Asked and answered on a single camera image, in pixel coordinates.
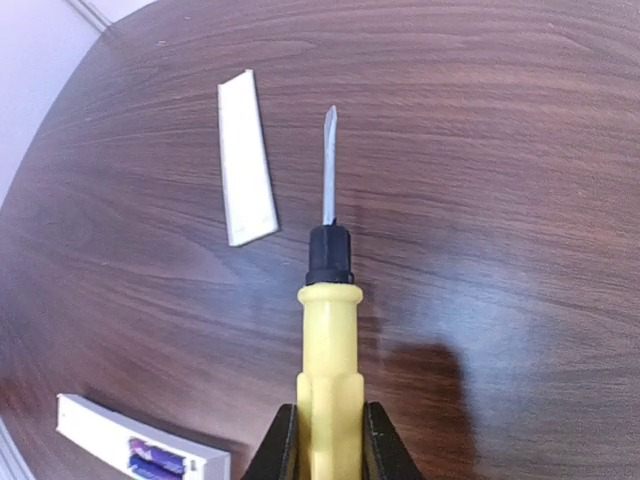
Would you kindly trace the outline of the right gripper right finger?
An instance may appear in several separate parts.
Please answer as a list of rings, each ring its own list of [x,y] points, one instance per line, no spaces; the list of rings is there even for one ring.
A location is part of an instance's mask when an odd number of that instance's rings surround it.
[[[363,428],[364,479],[423,479],[422,472],[380,402],[365,404]]]

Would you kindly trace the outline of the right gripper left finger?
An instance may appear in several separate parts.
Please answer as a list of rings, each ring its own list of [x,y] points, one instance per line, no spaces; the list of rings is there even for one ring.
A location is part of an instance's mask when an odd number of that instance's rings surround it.
[[[294,404],[283,404],[276,412],[242,479],[298,479],[298,440],[297,407]]]

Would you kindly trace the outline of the yellow handled screwdriver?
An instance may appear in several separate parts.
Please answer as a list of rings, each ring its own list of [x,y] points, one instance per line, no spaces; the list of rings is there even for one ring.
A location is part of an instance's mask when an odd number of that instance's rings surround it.
[[[359,479],[363,473],[364,379],[358,369],[358,305],[351,238],[336,210],[337,109],[324,121],[322,220],[310,233],[297,377],[298,460],[303,479]]]

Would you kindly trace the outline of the white remote control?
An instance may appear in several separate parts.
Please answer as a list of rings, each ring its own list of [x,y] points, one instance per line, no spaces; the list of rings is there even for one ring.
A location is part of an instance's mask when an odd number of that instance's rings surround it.
[[[231,454],[170,434],[80,395],[57,395],[58,433],[132,479],[229,479]]]

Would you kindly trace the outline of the white battery cover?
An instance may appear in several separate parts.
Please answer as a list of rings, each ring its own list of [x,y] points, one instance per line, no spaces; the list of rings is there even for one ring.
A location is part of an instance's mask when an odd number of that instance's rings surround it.
[[[227,237],[240,247],[279,228],[254,71],[220,84],[217,92]]]

